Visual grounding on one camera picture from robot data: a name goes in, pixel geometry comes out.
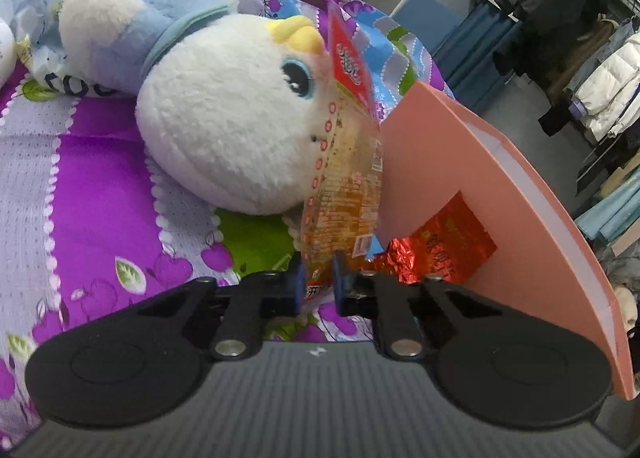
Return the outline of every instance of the gray floor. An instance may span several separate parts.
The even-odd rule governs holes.
[[[578,130],[567,125],[548,137],[538,119],[549,109],[545,94],[526,78],[505,85],[482,118],[498,128],[527,158],[569,213],[574,213],[606,180],[602,174],[576,196],[575,179],[591,148]]]

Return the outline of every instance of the white round object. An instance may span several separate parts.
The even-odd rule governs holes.
[[[0,21],[0,87],[14,71],[15,59],[14,34],[9,25]]]

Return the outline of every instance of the white plush head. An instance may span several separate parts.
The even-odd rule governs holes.
[[[316,53],[322,39],[307,22],[226,16],[151,70],[136,117],[169,175],[248,214],[280,213],[305,199],[326,136],[319,103],[327,70]]]
[[[305,199],[325,136],[327,57],[308,18],[237,6],[65,0],[60,33],[84,76],[138,92],[142,137],[175,180],[218,207],[281,213]]]

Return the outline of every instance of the blue curtain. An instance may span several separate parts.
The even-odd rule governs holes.
[[[456,99],[478,115],[509,79],[498,74],[492,54],[502,42],[511,41],[520,26],[483,2],[433,56]]]

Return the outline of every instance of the white logo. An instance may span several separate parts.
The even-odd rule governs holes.
[[[326,353],[326,350],[322,348],[322,346],[318,346],[318,348],[316,348],[315,350],[309,350],[309,353],[314,357],[319,357],[322,354]]]

